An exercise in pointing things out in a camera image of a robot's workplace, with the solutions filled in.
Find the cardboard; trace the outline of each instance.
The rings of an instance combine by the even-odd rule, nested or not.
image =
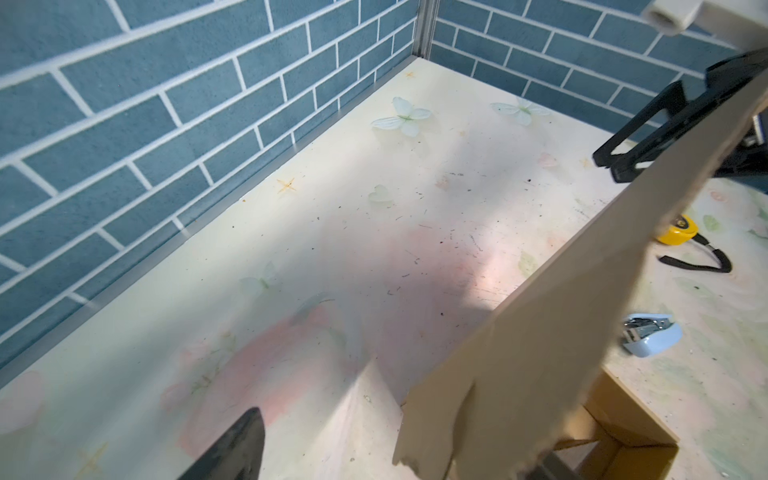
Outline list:
[[[662,480],[672,467],[678,441],[621,381],[603,370],[584,405],[566,418],[554,450],[584,480]],[[589,450],[568,455],[579,445]]]
[[[496,480],[533,465],[615,341],[650,240],[768,107],[767,89],[768,71],[669,146],[412,388],[393,462],[423,480],[443,480],[449,468],[463,480]],[[621,436],[626,426],[611,423],[611,432]],[[620,455],[639,462],[663,452]]]

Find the tape measure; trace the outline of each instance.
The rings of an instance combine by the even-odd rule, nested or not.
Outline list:
[[[665,245],[682,245],[688,240],[693,240],[706,247],[720,263],[720,266],[693,265],[692,263],[684,262],[666,255],[659,257],[659,261],[667,265],[676,266],[677,268],[685,270],[703,270],[720,273],[729,273],[733,270],[733,265],[728,259],[728,256],[722,250],[712,247],[710,241],[699,233],[699,227],[686,215],[680,215],[675,218],[669,228],[667,228],[667,231],[656,237],[656,240]]]

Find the blue brick wallpaper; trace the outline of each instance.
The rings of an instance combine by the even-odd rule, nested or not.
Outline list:
[[[419,0],[0,8],[0,367],[373,85]]]
[[[739,53],[695,27],[663,36],[640,17],[647,3],[440,0],[429,59],[615,133],[672,81],[697,97],[704,70]]]

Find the white butterfly pattern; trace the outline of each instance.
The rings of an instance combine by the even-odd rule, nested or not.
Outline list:
[[[415,137],[419,134],[419,125],[416,121],[429,118],[429,115],[432,114],[426,108],[414,108],[411,102],[400,97],[394,97],[392,104],[395,106],[397,117],[380,118],[374,120],[371,125],[382,130],[399,128],[402,133],[409,137]]]
[[[524,98],[518,98],[517,105],[510,104],[491,104],[498,113],[513,117],[520,125],[526,127],[531,124],[533,115],[549,115],[550,111],[540,107]]]

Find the tabletop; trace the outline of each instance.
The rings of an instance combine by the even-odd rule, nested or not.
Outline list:
[[[260,478],[413,480],[399,404],[624,188],[609,137],[415,60],[0,391],[2,477],[176,478],[259,406]],[[609,353],[677,480],[765,471],[767,212],[711,180],[690,213],[734,271],[649,253],[633,309],[684,337]]]

